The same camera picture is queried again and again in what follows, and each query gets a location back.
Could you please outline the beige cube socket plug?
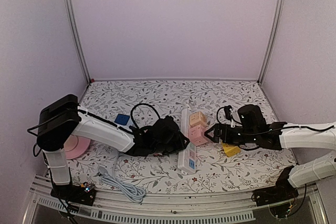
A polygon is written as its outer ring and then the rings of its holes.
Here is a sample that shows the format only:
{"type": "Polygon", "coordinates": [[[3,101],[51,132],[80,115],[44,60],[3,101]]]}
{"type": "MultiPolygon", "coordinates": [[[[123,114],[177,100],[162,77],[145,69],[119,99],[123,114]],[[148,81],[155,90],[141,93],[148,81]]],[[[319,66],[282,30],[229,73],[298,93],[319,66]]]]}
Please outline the beige cube socket plug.
{"type": "Polygon", "coordinates": [[[201,125],[203,127],[207,126],[206,116],[201,112],[195,112],[190,115],[190,126],[194,127],[201,125]]]}

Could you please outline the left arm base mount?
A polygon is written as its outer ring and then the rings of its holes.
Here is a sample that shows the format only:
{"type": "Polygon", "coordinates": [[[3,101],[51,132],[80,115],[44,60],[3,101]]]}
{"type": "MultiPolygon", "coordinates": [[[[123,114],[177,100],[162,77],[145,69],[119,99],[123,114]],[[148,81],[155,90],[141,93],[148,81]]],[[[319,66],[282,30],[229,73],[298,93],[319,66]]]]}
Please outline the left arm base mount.
{"type": "Polygon", "coordinates": [[[93,206],[96,198],[96,187],[92,183],[84,182],[81,185],[56,185],[51,181],[51,196],[64,201],[65,203],[77,203],[86,206],[93,206]]]}

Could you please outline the grey-blue power strip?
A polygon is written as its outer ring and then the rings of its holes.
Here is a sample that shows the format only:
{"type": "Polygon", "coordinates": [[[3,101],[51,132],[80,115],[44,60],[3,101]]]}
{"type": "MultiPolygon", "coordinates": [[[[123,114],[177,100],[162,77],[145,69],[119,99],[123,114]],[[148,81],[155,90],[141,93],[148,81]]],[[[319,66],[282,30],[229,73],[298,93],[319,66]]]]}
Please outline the grey-blue power strip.
{"type": "Polygon", "coordinates": [[[130,123],[127,126],[124,125],[118,125],[118,132],[119,136],[117,137],[117,144],[118,144],[118,150],[125,153],[126,155],[129,156],[134,156],[134,147],[135,147],[135,142],[134,142],[134,134],[132,132],[132,129],[134,128],[134,124],[131,121],[130,118],[130,123]]]}

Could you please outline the dark blue cube socket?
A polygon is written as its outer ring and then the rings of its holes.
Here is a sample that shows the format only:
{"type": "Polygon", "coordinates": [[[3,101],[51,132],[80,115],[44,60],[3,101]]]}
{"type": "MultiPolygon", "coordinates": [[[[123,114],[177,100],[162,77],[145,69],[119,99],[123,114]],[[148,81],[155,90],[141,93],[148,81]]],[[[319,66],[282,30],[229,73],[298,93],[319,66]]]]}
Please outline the dark blue cube socket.
{"type": "Polygon", "coordinates": [[[127,126],[130,123],[130,116],[129,115],[125,115],[125,114],[118,114],[116,116],[116,118],[114,119],[114,123],[118,124],[118,125],[124,125],[127,126]]]}

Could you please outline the pink cube socket plug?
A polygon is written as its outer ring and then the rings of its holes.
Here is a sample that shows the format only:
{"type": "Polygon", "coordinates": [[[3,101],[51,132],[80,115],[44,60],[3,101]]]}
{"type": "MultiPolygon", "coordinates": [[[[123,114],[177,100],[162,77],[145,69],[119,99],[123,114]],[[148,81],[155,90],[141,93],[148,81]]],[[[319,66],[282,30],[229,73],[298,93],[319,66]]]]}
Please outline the pink cube socket plug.
{"type": "Polygon", "coordinates": [[[201,146],[208,143],[208,139],[204,135],[205,127],[196,125],[188,131],[188,138],[195,146],[201,146]]]}

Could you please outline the pink saucer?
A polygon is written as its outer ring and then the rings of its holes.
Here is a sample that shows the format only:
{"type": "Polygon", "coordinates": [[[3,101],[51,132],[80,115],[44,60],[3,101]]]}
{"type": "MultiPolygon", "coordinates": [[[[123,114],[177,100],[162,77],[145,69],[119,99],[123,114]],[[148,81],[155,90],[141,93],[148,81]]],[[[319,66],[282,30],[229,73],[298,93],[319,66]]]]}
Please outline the pink saucer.
{"type": "Polygon", "coordinates": [[[90,142],[91,139],[89,138],[71,135],[64,143],[66,159],[71,160],[80,157],[89,148],[90,142]]]}

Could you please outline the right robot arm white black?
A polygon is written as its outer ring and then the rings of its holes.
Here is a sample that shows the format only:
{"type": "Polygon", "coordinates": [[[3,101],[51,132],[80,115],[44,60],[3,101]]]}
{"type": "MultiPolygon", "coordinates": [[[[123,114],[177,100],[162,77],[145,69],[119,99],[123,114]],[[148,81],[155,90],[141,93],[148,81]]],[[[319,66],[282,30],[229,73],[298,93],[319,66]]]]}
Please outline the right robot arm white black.
{"type": "Polygon", "coordinates": [[[317,148],[330,150],[323,157],[302,165],[285,168],[279,175],[271,196],[284,200],[292,188],[335,175],[335,123],[300,125],[288,122],[268,124],[257,105],[248,104],[237,110],[235,121],[231,106],[223,107],[230,124],[217,122],[205,131],[206,138],[214,143],[234,146],[255,144],[258,148],[283,150],[291,148],[317,148]]]}

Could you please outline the white power strip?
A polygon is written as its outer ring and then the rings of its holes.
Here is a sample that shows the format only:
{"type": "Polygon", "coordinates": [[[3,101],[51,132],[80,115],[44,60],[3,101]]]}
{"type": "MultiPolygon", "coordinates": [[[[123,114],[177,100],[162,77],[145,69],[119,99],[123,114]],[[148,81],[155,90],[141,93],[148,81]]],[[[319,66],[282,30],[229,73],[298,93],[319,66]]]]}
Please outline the white power strip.
{"type": "MultiPolygon", "coordinates": [[[[191,108],[185,104],[181,114],[181,132],[188,137],[190,129],[191,108]]],[[[186,149],[178,153],[177,167],[182,174],[191,175],[196,173],[196,146],[193,143],[188,143],[186,149]]]]}

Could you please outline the right aluminium frame post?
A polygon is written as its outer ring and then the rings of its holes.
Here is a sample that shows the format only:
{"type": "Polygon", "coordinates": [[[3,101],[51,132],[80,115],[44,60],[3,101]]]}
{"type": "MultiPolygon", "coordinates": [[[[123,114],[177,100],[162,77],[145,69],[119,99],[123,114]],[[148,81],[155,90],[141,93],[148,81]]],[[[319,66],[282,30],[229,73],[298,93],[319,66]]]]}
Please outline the right aluminium frame post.
{"type": "Polygon", "coordinates": [[[262,61],[261,69],[260,69],[258,80],[257,80],[260,86],[262,86],[266,78],[267,70],[268,70],[268,67],[271,61],[272,51],[274,49],[274,45],[275,45],[275,41],[277,37],[277,32],[278,32],[278,28],[279,28],[279,24],[281,20],[281,13],[283,10],[284,2],[285,0],[276,0],[275,12],[274,12],[274,16],[272,19],[270,35],[269,35],[264,59],[262,61]]]}

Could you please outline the floral patterned table mat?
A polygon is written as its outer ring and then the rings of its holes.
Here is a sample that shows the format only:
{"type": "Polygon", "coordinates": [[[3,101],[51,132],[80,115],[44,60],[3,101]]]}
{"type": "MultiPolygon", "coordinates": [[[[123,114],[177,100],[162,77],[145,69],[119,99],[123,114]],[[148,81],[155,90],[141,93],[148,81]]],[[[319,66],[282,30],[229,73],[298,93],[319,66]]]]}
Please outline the floral patterned table mat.
{"type": "MultiPolygon", "coordinates": [[[[91,113],[113,121],[118,114],[132,113],[139,126],[151,125],[167,115],[176,122],[188,104],[193,112],[203,112],[207,124],[225,121],[220,110],[225,105],[234,109],[245,104],[261,108],[268,123],[275,121],[273,111],[255,82],[240,81],[112,81],[93,83],[81,104],[91,113]]],[[[185,175],[177,167],[177,155],[131,157],[113,148],[91,142],[77,159],[69,160],[74,184],[89,182],[108,188],[98,176],[105,168],[121,181],[132,183],[153,194],[200,194],[268,187],[280,172],[295,163],[291,151],[253,150],[246,147],[228,157],[219,144],[197,148],[196,173],[185,175]]]]}

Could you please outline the yellow cube socket plug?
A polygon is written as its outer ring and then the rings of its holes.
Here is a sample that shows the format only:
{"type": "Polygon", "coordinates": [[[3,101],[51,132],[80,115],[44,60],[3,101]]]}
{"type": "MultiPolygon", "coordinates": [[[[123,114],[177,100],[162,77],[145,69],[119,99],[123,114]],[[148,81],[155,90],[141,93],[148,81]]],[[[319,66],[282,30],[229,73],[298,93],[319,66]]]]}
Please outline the yellow cube socket plug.
{"type": "Polygon", "coordinates": [[[240,153],[240,148],[238,146],[222,143],[222,147],[227,157],[232,157],[240,153]]]}

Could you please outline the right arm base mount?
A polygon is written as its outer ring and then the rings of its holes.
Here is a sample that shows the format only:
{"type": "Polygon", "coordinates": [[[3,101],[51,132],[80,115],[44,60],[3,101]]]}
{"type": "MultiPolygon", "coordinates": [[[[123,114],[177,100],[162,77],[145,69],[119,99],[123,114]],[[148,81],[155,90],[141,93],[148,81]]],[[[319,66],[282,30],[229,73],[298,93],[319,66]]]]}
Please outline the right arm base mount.
{"type": "Polygon", "coordinates": [[[286,167],[280,173],[274,186],[254,190],[251,200],[257,206],[264,206],[298,197],[297,188],[293,187],[288,181],[289,173],[293,168],[294,166],[286,167]]]}

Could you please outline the left aluminium frame post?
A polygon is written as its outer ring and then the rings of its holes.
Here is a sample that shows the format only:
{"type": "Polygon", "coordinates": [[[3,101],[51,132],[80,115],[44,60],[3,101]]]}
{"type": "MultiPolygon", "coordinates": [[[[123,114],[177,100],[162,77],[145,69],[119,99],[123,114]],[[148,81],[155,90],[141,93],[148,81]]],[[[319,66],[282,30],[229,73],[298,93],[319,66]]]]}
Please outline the left aluminium frame post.
{"type": "Polygon", "coordinates": [[[82,48],[82,44],[80,41],[80,36],[79,36],[79,31],[77,28],[77,24],[76,24],[76,18],[75,18],[75,12],[74,12],[74,7],[72,4],[72,0],[64,0],[65,2],[65,7],[66,7],[66,12],[67,12],[67,16],[68,16],[68,20],[69,20],[69,25],[70,25],[70,30],[71,30],[71,34],[73,37],[73,42],[74,42],[74,46],[76,49],[76,53],[79,59],[79,63],[80,63],[80,67],[84,76],[84,79],[86,81],[87,84],[91,83],[91,76],[89,73],[89,69],[85,60],[85,56],[83,53],[83,48],[82,48]]]}

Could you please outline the aluminium frame post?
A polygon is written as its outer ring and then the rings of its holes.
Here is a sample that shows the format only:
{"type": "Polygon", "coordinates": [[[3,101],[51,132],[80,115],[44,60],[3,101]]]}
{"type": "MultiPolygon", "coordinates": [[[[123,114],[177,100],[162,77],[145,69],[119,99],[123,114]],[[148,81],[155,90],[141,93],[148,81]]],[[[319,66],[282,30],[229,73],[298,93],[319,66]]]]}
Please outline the aluminium frame post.
{"type": "Polygon", "coordinates": [[[74,46],[76,49],[76,53],[79,59],[79,63],[80,63],[80,67],[84,76],[84,79],[86,81],[87,84],[91,83],[91,76],[89,73],[89,69],[85,60],[85,56],[83,53],[83,48],[82,48],[82,44],[80,41],[80,36],[79,36],[79,31],[77,28],[77,24],[76,24],[76,18],[75,18],[75,12],[74,12],[74,7],[72,4],[72,0],[64,0],[65,2],[65,7],[66,7],[66,12],[67,12],[67,16],[68,16],[68,20],[69,20],[69,25],[70,25],[70,30],[71,30],[71,34],[73,37],[73,42],[74,42],[74,46]]]}
{"type": "Polygon", "coordinates": [[[274,49],[274,45],[275,45],[275,41],[277,37],[277,32],[278,32],[278,28],[279,28],[279,24],[281,20],[281,13],[283,10],[284,2],[285,0],[276,0],[275,12],[274,12],[274,16],[272,19],[270,35],[269,35],[264,59],[262,61],[261,69],[260,69],[258,80],[257,80],[260,86],[262,86],[266,78],[267,70],[268,70],[268,67],[271,61],[272,51],[274,49]]]}

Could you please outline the front aluminium rail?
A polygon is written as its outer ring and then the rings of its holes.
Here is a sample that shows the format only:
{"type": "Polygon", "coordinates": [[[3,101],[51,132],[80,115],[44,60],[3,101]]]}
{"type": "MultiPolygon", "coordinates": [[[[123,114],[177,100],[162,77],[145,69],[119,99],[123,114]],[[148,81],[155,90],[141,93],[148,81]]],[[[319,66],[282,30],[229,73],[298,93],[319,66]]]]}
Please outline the front aluminium rail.
{"type": "Polygon", "coordinates": [[[23,223],[331,223],[315,184],[295,200],[257,205],[251,190],[204,194],[150,194],[140,204],[114,190],[97,189],[92,206],[65,204],[50,194],[46,177],[35,176],[23,223]]]}

